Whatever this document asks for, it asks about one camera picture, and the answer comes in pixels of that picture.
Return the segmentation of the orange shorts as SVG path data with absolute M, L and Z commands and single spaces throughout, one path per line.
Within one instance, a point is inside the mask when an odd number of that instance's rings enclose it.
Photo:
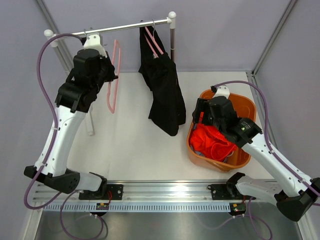
M 201 123 L 195 125 L 189 139 L 189 145 L 191 149 L 203 153 L 206 158 L 218 162 L 224 159 L 230 152 L 238 149 L 216 127 Z

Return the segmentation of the black shorts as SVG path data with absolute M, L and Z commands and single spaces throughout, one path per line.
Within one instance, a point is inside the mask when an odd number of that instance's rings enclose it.
M 178 134 L 179 127 L 186 123 L 186 106 L 179 85 L 176 64 L 165 50 L 156 30 L 154 37 L 163 55 L 160 55 L 150 39 L 145 26 L 139 29 L 140 68 L 138 72 L 152 93 L 148 118 L 173 137 Z M 155 57 L 146 40 L 149 40 L 158 57 Z

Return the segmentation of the light blue shorts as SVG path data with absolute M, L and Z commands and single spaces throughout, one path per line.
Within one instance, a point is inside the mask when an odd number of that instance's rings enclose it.
M 195 151 L 193 148 L 192 148 L 192 151 L 198 156 L 205 157 L 205 155 L 200 151 Z M 222 163 L 226 163 L 228 158 L 231 157 L 234 153 L 235 153 L 235 151 L 231 151 L 225 158 L 223 158 L 222 160 L 219 160 L 219 161 Z

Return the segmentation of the pink hanger with black shorts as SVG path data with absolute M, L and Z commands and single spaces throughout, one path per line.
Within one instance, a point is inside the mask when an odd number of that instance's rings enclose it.
M 157 50 L 159 51 L 160 55 L 163 55 L 164 52 L 162 51 L 162 49 L 160 48 L 160 46 L 158 45 L 158 43 L 157 43 L 157 41 L 156 41 L 156 39 L 155 39 L 155 35 L 154 35 L 154 33 L 155 33 L 155 21 L 154 21 L 154 20 L 152 21 L 152 27 L 153 27 L 153 32 L 152 32 L 152 34 L 151 34 L 151 32 L 150 32 L 150 30 L 148 29 L 147 26 L 145 26 L 144 28 L 145 28 L 145 31 L 148 33 L 149 38 L 152 40 L 154 46 L 155 46 L 155 47 L 157 48 Z M 146 39 L 146 41 L 147 41 L 149 47 L 151 48 L 153 54 L 155 55 L 155 57 L 158 58 L 159 56 L 158 56 L 158 54 L 156 53 L 156 51 L 154 50 L 154 48 L 152 47 L 152 45 L 151 45 L 151 43 L 149 42 L 149 40 Z

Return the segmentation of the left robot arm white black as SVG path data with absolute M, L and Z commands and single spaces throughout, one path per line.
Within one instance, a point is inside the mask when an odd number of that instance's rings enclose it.
M 105 50 L 79 50 L 73 64 L 65 83 L 58 89 L 55 119 L 42 154 L 34 165 L 24 169 L 24 175 L 64 194 L 78 190 L 100 200 L 107 195 L 107 179 L 93 172 L 68 169 L 67 161 L 78 128 L 102 86 L 117 76 Z

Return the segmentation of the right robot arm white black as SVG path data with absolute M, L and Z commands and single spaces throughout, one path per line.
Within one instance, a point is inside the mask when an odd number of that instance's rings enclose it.
M 298 222 L 320 196 L 320 179 L 311 178 L 292 164 L 268 140 L 250 118 L 239 117 L 225 96 L 198 98 L 193 122 L 214 126 L 231 143 L 256 159 L 276 184 L 236 173 L 226 192 L 233 199 L 241 195 L 271 203 L 289 220 Z

